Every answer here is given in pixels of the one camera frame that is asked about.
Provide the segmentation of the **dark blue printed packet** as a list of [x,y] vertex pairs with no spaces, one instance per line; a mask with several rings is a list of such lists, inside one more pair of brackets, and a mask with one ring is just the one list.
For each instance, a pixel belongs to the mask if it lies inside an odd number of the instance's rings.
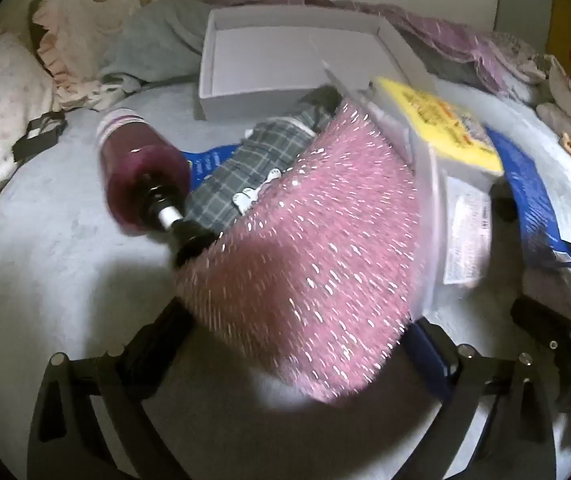
[[571,269],[571,254],[561,238],[557,216],[535,162],[504,134],[485,128],[497,151],[517,206],[524,262],[528,266]]

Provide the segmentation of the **clear plastic label bag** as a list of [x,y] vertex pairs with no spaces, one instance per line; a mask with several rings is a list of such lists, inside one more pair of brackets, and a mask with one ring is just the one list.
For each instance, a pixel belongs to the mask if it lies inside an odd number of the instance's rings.
[[415,176],[419,200],[418,269],[412,318],[444,307],[476,287],[491,256],[491,187],[494,177],[439,155],[398,110],[380,106],[371,87],[348,87],[331,66],[332,84],[374,122]]

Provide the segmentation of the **pink sparkly scrub sponge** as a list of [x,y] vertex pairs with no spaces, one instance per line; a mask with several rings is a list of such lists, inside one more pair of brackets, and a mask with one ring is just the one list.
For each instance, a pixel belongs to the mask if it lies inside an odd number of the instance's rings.
[[415,177],[344,102],[294,166],[176,275],[200,324],[250,362],[332,403],[365,388],[410,318]]

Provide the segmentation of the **yellow sponge pack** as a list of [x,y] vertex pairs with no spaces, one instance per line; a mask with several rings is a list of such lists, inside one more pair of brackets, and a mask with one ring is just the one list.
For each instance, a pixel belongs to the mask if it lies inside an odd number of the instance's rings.
[[411,129],[439,155],[494,177],[503,175],[494,143],[484,125],[467,110],[394,79],[375,78],[371,87],[380,106],[398,110]]

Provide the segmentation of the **grey plaid slipper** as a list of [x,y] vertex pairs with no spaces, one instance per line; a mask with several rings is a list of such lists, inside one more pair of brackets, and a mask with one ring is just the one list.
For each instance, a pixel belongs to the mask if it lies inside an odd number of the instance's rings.
[[333,87],[311,91],[291,110],[258,122],[227,160],[192,191],[186,218],[215,233],[246,214],[261,188],[283,176],[334,117],[342,96]]

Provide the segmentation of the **white cardboard box tray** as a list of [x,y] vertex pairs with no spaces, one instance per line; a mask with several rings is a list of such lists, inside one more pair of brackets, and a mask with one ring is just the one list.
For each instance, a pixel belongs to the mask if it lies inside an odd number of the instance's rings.
[[198,99],[213,122],[287,110],[335,74],[354,90],[387,77],[433,91],[421,58],[386,18],[319,6],[235,6],[209,13]]

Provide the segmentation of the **maroon bottle with white cap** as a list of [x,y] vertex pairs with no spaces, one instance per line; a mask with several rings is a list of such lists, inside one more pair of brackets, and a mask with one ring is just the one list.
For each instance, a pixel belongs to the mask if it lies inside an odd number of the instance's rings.
[[157,229],[150,214],[151,195],[167,188],[178,209],[190,192],[190,164],[182,151],[157,132],[140,114],[119,107],[108,112],[96,129],[106,203],[127,233]]

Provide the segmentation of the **purple striped blanket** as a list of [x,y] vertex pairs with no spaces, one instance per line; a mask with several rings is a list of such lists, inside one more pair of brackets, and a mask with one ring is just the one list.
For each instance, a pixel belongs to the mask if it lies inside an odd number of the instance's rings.
[[482,88],[494,94],[507,94],[507,70],[494,51],[488,32],[443,18],[427,18],[387,3],[354,0],[222,0],[226,6],[242,4],[284,4],[284,6],[319,6],[355,11],[386,18],[400,32],[407,32],[441,58],[461,65],[471,65]]

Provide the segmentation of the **blue eye mask packet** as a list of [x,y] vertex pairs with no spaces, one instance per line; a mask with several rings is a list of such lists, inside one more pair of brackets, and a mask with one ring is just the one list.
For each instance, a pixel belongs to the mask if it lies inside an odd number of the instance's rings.
[[189,162],[191,183],[190,190],[194,191],[219,166],[228,160],[238,149],[238,144],[220,145],[200,153],[184,152],[183,156]]

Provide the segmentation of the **grey fleece blanket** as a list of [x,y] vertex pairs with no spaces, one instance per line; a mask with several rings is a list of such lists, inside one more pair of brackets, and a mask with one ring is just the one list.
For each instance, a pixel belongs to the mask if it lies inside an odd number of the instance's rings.
[[226,0],[156,0],[127,18],[102,56],[99,81],[127,93],[200,73],[208,16]]

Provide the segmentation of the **pink ruffled pillow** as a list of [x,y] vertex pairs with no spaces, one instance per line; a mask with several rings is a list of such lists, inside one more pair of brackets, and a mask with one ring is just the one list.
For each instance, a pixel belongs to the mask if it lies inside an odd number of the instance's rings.
[[99,71],[110,40],[122,31],[140,0],[38,0],[30,33],[36,55],[52,76],[61,110],[107,107],[114,87]]

